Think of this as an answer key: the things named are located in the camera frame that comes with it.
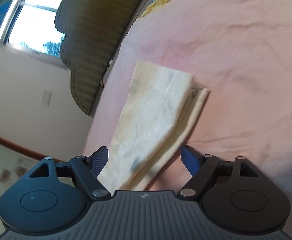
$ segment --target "beige cloth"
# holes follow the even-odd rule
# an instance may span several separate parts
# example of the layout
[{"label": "beige cloth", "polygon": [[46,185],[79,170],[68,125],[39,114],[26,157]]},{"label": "beige cloth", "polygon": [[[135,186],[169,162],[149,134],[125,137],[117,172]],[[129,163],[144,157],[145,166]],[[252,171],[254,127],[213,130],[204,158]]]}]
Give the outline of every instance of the beige cloth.
[{"label": "beige cloth", "polygon": [[193,76],[138,61],[98,180],[111,192],[143,190],[173,156],[194,125],[207,89]]}]

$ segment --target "wooden baseboard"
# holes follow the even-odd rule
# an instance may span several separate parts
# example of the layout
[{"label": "wooden baseboard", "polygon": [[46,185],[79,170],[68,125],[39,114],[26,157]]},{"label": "wooden baseboard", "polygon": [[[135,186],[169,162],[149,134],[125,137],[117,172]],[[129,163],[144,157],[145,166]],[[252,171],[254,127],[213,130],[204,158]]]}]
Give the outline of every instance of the wooden baseboard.
[{"label": "wooden baseboard", "polygon": [[[8,148],[8,149],[11,149],[11,150],[13,150],[15,152],[18,152],[20,154],[26,155],[26,156],[31,157],[31,158],[36,159],[36,160],[40,160],[41,161],[43,158],[47,157],[44,154],[41,154],[41,153],[38,153],[38,152],[34,152],[32,150],[29,150],[29,149],[27,149],[25,147],[22,147],[22,146],[18,145],[18,144],[12,143],[12,142],[10,142],[10,141],[8,141],[8,140],[6,140],[4,138],[1,138],[1,137],[0,137],[0,144],[2,146],[4,146],[4,147]],[[55,162],[58,162],[58,163],[62,162],[61,160],[58,160],[58,159],[55,159],[55,158],[54,158],[54,160],[55,160]]]}]

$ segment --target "pink bedsheet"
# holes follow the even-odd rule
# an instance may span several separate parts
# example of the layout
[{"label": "pink bedsheet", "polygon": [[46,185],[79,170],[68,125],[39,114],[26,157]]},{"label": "pink bedsheet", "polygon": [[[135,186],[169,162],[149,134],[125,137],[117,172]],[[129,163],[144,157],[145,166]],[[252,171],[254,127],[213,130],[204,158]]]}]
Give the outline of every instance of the pink bedsheet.
[{"label": "pink bedsheet", "polygon": [[[292,0],[172,0],[137,20],[103,91],[85,155],[109,145],[137,60],[187,71],[211,89],[187,143],[226,160],[248,157],[292,206]],[[151,185],[178,190],[189,178],[176,155]],[[285,231],[292,236],[292,207]]]}]

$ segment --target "wall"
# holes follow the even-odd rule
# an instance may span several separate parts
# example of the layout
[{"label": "wall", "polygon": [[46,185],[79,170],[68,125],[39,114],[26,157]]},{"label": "wall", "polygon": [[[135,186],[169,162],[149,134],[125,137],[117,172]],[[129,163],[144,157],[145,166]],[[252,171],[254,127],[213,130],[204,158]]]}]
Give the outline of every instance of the wall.
[{"label": "wall", "polygon": [[[70,74],[0,49],[0,137],[61,160],[80,155],[92,118],[74,102]],[[44,89],[52,91],[49,107]]]}]

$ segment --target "sky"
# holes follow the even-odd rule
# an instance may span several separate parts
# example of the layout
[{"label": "sky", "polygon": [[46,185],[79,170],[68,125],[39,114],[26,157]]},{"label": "sky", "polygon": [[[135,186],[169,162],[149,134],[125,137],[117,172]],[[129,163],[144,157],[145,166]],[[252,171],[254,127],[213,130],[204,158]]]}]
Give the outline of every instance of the sky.
[{"label": "sky", "polygon": [[[62,0],[25,0],[25,3],[58,9]],[[8,42],[20,45],[23,41],[32,49],[45,52],[43,44],[47,41],[58,43],[64,36],[55,28],[55,12],[25,5],[11,31]]]}]

